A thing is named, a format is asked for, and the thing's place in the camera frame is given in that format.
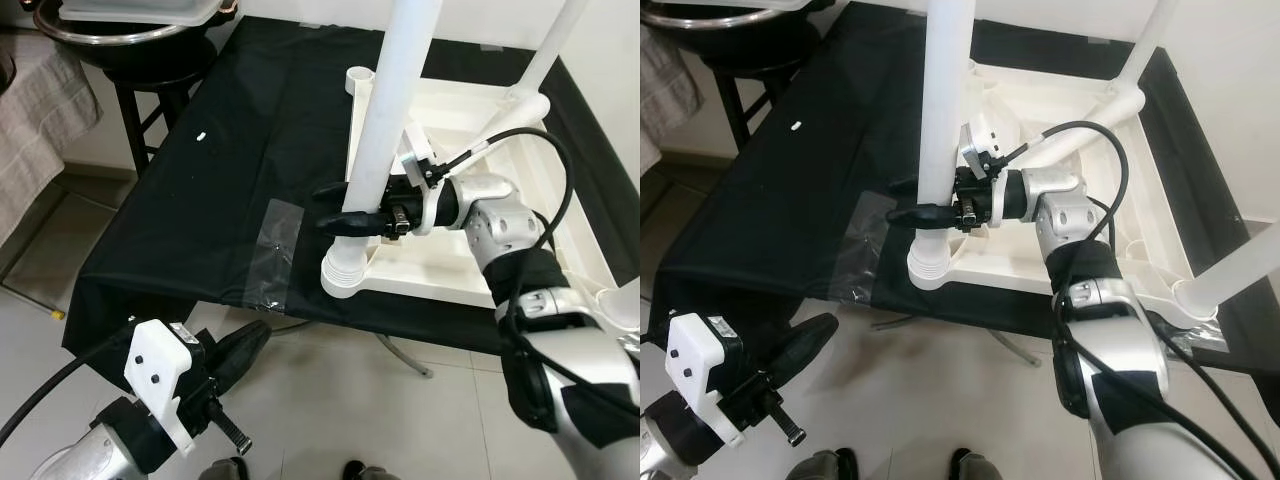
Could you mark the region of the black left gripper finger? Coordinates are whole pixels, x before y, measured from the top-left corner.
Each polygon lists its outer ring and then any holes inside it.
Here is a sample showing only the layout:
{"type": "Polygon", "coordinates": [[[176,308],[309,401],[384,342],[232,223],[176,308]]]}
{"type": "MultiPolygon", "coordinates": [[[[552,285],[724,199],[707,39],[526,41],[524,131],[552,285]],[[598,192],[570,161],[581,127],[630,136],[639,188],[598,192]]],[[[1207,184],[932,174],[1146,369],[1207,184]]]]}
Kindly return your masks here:
{"type": "Polygon", "coordinates": [[[772,387],[785,387],[810,365],[838,330],[833,314],[819,314],[791,326],[765,356],[772,387]]]}
{"type": "Polygon", "coordinates": [[[219,396],[228,393],[247,374],[271,337],[273,329],[265,321],[255,320],[215,343],[207,370],[219,396]]]}

